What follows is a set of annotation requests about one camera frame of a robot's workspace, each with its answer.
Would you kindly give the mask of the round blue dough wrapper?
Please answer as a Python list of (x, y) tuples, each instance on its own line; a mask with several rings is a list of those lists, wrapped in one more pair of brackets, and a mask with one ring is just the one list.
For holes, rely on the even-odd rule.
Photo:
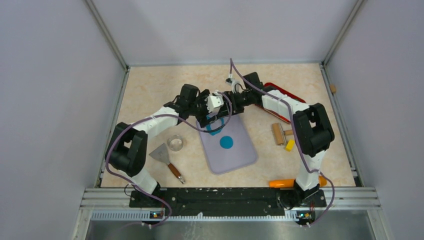
[(223, 149), (231, 149), (234, 145), (234, 140), (232, 137), (226, 135), (219, 140), (219, 144)]

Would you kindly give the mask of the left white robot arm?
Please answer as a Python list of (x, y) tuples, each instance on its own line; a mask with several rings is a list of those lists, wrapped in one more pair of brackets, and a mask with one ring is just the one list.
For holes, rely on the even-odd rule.
[(115, 126), (105, 154), (107, 172), (142, 192), (141, 200), (147, 206), (156, 206), (161, 198), (155, 190), (158, 182), (145, 169), (148, 140), (180, 123), (187, 123), (190, 116), (196, 117), (200, 124), (208, 124), (208, 115), (220, 109), (232, 109), (224, 93), (200, 91), (194, 85), (184, 84), (179, 95), (154, 114), (131, 124), (120, 122)]

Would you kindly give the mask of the blue dough piece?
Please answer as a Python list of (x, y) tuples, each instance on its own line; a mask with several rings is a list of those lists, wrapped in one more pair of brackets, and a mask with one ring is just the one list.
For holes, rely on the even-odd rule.
[(215, 113), (210, 113), (207, 115), (207, 119), (215, 119), (214, 122), (208, 124), (205, 126), (205, 130), (207, 133), (211, 136), (217, 135), (221, 132), (221, 129), (219, 129), (224, 123), (224, 118), (217, 118)]

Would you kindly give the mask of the metal scraper wooden handle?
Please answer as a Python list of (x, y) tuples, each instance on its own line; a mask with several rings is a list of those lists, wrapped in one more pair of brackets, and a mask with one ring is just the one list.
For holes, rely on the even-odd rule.
[(185, 184), (186, 181), (180, 171), (171, 163), (168, 148), (165, 143), (158, 146), (149, 156), (154, 160), (166, 164), (171, 173), (179, 180), (181, 184)]

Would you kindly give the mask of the round metal cutter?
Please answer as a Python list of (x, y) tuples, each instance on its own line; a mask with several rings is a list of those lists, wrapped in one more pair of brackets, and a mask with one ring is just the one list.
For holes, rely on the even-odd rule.
[(172, 135), (167, 140), (167, 145), (171, 151), (178, 152), (184, 147), (184, 139), (178, 135)]

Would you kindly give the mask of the wooden rolling pin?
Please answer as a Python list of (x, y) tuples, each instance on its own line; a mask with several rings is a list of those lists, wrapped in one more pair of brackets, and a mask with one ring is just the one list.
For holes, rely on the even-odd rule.
[(271, 125), (271, 131), (277, 146), (295, 144), (293, 139), (287, 139), (287, 136), (292, 136), (294, 134), (292, 129), (284, 130), (280, 123), (273, 123)]

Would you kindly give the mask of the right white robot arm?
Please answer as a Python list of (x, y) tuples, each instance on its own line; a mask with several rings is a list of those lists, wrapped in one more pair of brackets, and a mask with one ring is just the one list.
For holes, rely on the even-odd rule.
[(321, 103), (301, 102), (273, 86), (264, 85), (256, 72), (241, 77), (244, 89), (238, 91), (239, 81), (230, 73), (226, 82), (231, 90), (224, 92), (224, 104), (219, 117), (242, 113), (249, 105), (257, 105), (289, 121), (294, 142), (301, 158), (301, 167), (294, 181), (293, 200), (307, 206), (320, 186), (322, 160), (335, 139), (327, 111)]

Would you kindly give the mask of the lavender plastic tray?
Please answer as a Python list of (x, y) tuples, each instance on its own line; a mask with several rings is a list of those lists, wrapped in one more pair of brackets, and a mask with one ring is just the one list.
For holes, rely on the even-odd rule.
[[(203, 147), (209, 170), (215, 175), (221, 175), (256, 163), (257, 151), (253, 145), (245, 125), (239, 115), (232, 115), (229, 123), (224, 117), (225, 127), (216, 135), (200, 132), (199, 137)], [(233, 147), (224, 149), (220, 146), (220, 139), (230, 136)]]

